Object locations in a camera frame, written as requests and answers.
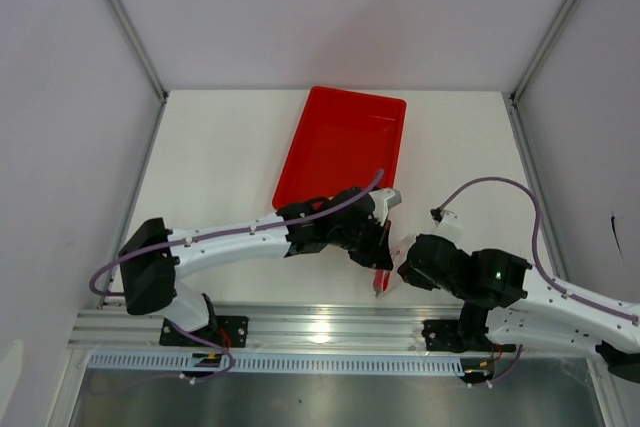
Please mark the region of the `red chili pepper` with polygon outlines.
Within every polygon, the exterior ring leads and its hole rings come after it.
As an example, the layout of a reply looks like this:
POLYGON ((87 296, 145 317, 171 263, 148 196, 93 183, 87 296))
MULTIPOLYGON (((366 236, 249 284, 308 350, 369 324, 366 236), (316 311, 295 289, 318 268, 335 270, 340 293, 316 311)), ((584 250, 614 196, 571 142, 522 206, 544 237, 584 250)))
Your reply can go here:
POLYGON ((402 283, 402 278, 398 273, 398 269, 404 259, 403 253, 399 249, 395 249, 391 253, 391 259, 393 267, 390 271, 375 271, 372 287, 376 297, 388 294, 402 283))

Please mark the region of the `clear zip top bag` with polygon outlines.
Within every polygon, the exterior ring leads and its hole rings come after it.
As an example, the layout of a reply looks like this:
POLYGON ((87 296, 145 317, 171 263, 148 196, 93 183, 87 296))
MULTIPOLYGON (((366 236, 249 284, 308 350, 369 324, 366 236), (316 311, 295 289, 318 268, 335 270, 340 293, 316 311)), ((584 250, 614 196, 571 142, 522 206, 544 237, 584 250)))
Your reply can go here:
POLYGON ((399 268, 406 261, 409 249, 416 237, 416 234, 409 234, 391 249, 392 269, 390 271, 375 271, 372 288, 376 297, 390 293, 403 282, 399 268))

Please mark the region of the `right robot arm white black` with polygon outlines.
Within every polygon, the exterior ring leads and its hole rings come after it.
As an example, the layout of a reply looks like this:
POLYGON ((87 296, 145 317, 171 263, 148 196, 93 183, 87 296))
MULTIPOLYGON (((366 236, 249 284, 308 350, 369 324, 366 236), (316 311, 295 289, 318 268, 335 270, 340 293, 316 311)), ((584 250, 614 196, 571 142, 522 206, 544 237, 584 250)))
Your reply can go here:
POLYGON ((424 321, 430 351, 561 351, 599 358, 613 376, 639 380, 636 304, 545 280, 527 260, 505 251, 466 253, 431 234, 408 238, 393 260, 405 283, 443 290, 463 303, 454 321, 424 321))

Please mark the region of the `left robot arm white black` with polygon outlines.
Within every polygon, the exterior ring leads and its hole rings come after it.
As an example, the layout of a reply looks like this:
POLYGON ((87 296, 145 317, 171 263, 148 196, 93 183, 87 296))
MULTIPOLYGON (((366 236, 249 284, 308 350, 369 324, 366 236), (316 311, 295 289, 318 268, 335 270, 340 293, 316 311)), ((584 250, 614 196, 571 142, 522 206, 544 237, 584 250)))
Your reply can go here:
POLYGON ((207 346, 219 328, 213 304, 184 278, 238 261, 317 254, 328 246, 360 266, 391 270, 389 212, 400 201, 393 188, 353 187, 228 229, 171 230, 162 218, 149 219, 119 253, 126 311, 160 315, 192 345, 207 346))

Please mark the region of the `red plastic tray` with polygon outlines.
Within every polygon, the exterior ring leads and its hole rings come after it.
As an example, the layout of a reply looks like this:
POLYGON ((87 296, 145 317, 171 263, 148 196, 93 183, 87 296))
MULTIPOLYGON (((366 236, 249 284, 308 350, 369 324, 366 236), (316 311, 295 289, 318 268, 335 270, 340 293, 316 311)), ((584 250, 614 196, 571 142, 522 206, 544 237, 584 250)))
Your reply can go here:
POLYGON ((313 87, 272 198, 273 208, 366 187, 378 171, 383 176, 377 186, 392 187, 406 108, 399 98, 313 87))

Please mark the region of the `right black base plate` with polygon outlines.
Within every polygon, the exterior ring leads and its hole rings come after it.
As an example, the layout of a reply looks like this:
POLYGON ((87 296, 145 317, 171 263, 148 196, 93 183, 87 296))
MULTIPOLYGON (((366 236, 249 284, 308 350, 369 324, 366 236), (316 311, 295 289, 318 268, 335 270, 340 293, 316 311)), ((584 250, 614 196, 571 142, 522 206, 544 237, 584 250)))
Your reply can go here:
MULTIPOLYGON (((457 319, 427 319, 422 322, 426 350, 436 352, 496 352, 499 344, 487 337, 490 310, 465 303, 457 319)), ((515 344, 500 346, 505 352, 516 351, 515 344)))

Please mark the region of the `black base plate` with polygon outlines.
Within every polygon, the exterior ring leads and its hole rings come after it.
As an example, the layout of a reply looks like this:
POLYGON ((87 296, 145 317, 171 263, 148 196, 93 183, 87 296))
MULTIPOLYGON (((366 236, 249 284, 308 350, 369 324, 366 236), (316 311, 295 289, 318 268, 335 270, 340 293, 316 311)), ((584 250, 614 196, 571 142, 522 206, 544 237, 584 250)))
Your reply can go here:
MULTIPOLYGON (((244 348, 249 332, 249 318, 246 316, 218 316, 217 328, 203 327, 193 333, 200 339, 229 348, 244 348)), ((159 344, 168 347, 204 347, 199 341, 181 334, 168 320, 163 321, 159 344)))
MULTIPOLYGON (((499 344, 487 337, 490 310, 465 303, 457 319, 427 319, 422 322, 426 350, 436 352, 496 352, 499 344)), ((516 351, 515 344, 500 346, 505 352, 516 351)))

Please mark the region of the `aluminium mounting rail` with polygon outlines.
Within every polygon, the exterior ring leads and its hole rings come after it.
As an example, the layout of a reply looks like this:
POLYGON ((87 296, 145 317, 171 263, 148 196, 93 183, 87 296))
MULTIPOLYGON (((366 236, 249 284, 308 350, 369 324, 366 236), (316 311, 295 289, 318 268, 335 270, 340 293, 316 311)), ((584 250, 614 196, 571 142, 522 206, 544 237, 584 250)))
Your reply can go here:
MULTIPOLYGON (((220 316, 245 316, 243 353, 389 354, 423 353, 423 322, 454 319, 458 306, 386 307, 219 304, 220 316)), ((75 348, 155 348, 163 319, 130 316, 122 307, 82 310, 69 345, 75 348)))

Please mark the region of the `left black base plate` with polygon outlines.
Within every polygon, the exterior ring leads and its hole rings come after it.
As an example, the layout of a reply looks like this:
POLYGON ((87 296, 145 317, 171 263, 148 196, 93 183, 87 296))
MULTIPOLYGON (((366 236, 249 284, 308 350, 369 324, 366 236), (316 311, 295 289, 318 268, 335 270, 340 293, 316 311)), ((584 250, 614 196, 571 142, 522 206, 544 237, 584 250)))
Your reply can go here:
MULTIPOLYGON (((249 332, 249 318, 246 316, 218 316, 217 328, 203 327, 193 333, 200 339, 229 348, 244 348, 249 332)), ((168 320, 163 321, 159 344, 168 347, 204 347, 199 341, 181 334, 168 320)))

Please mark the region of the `right aluminium frame post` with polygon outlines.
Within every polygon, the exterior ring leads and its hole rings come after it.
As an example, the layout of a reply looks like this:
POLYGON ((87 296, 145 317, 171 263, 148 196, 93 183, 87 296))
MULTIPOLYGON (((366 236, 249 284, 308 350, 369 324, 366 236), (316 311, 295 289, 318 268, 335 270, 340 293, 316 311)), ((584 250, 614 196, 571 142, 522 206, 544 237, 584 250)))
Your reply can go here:
POLYGON ((524 96, 528 87, 536 78, 537 74, 544 66, 556 43, 561 38, 571 17, 577 10, 582 0, 561 0, 551 21, 546 27, 543 36, 535 47, 535 50, 526 64, 522 74, 509 95, 511 103, 517 105, 524 96))

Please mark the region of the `aluminium frame post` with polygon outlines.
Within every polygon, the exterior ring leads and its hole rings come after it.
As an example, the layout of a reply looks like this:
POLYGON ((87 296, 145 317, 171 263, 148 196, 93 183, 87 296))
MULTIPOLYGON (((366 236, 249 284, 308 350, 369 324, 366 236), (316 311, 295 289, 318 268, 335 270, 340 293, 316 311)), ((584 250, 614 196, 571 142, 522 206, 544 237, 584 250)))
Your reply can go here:
POLYGON ((146 82, 155 98, 164 103, 168 97, 168 91, 164 87, 157 73, 153 61, 135 27, 123 0, 103 0, 109 10, 117 28, 127 44, 134 60, 140 67, 146 82))
POLYGON ((546 27, 543 36, 535 47, 535 50, 526 64, 522 74, 509 95, 511 103, 517 105, 524 96, 528 87, 536 78, 537 74, 544 66, 556 43, 561 38, 571 17, 577 10, 582 0, 561 0, 551 21, 546 27))

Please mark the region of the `left aluminium frame post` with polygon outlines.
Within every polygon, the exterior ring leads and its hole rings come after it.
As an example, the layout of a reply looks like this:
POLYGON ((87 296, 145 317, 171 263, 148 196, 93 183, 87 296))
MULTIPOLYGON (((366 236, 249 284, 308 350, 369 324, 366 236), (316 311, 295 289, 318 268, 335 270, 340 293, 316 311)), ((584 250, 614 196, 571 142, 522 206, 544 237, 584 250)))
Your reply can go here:
POLYGON ((109 10, 117 28, 127 44, 134 60, 140 67, 146 82, 155 98, 164 103, 168 97, 168 91, 164 87, 157 73, 153 61, 135 27, 123 0, 103 0, 109 10))

